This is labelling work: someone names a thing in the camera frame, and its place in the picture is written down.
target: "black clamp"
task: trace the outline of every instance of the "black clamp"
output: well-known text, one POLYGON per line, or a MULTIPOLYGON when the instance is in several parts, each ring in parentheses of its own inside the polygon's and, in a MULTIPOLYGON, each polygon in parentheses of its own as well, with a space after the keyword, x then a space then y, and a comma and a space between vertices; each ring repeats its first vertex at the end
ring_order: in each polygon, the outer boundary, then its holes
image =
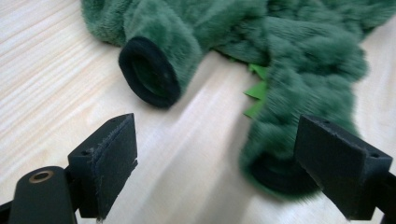
POLYGON ((137 165, 134 115, 107 121, 69 156, 69 166, 43 167, 22 177, 0 223, 77 223, 104 219, 137 165))

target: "black cuff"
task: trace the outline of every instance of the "black cuff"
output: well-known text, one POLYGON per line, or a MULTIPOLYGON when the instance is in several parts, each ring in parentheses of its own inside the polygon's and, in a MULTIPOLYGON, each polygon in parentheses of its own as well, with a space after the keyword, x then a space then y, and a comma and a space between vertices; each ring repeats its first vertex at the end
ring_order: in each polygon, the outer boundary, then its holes
POLYGON ((263 153, 248 170, 256 181, 282 195, 301 196, 319 190, 314 179, 295 159, 280 160, 263 153))
POLYGON ((175 70, 155 43, 134 37, 123 47, 119 65, 131 89, 142 100, 170 107, 181 94, 175 70))

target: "brass ring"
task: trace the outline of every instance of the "brass ring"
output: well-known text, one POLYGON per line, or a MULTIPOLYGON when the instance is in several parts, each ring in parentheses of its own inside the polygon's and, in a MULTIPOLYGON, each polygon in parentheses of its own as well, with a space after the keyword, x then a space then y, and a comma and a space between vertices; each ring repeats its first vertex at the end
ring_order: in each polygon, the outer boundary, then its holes
POLYGON ((53 171, 48 170, 48 171, 41 171, 38 172, 29 178, 29 182, 32 184, 38 184, 41 182, 44 182, 48 179, 50 179, 53 176, 53 171))

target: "wood grain surface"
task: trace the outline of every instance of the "wood grain surface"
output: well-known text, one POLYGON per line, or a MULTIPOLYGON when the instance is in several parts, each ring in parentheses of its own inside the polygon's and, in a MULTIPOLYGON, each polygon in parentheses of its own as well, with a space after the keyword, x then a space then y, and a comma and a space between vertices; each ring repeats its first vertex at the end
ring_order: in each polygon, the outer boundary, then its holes
MULTIPOLYGON (((347 223, 324 196, 280 202, 239 174, 250 123, 242 113, 253 103, 243 91, 257 81, 245 65, 211 52, 175 106, 154 108, 128 87, 120 49, 87 32, 79 4, 0 3, 0 204, 23 175, 67 166, 68 153, 105 121, 134 113, 139 165, 105 223, 347 223)), ((395 40, 396 17, 362 43, 370 73, 355 86, 362 138, 393 157, 395 40)))

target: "green plush fabric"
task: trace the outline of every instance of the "green plush fabric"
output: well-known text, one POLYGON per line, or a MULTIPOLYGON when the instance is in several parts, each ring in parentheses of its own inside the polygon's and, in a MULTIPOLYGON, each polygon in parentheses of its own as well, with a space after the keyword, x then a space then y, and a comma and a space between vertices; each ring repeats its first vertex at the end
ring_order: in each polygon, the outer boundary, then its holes
POLYGON ((301 114, 357 133, 351 85, 366 74, 359 43, 394 0, 82 0, 88 30, 122 47, 120 68, 149 104, 183 95, 210 50, 268 66, 265 104, 241 151, 248 179, 275 195, 318 190, 293 160, 301 114))

